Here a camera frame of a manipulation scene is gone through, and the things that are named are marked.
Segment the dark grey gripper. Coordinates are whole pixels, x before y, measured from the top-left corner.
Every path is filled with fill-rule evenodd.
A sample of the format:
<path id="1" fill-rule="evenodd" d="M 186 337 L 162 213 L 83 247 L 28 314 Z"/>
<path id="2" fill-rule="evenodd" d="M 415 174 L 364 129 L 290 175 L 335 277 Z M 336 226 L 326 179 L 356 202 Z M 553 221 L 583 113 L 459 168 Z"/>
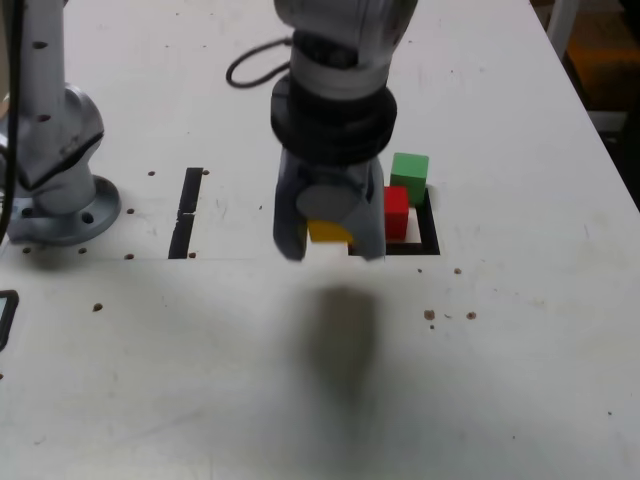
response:
<path id="1" fill-rule="evenodd" d="M 327 166 L 284 149 L 275 191 L 273 240 L 287 260 L 304 259 L 307 226 L 314 242 L 346 244 L 367 260 L 384 257 L 384 174 L 379 159 Z"/>

